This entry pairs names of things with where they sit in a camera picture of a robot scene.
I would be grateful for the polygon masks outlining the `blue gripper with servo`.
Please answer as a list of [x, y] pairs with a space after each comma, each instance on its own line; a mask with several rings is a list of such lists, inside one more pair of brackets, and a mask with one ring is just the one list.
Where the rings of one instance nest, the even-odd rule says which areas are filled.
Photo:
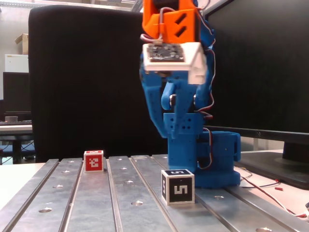
[[[144, 90], [150, 118], [162, 138], [167, 138], [161, 106], [161, 86], [163, 82], [187, 80], [188, 71], [140, 71], [140, 80]], [[187, 112], [187, 83], [178, 83], [175, 88], [174, 133], [178, 133], [180, 123]]]

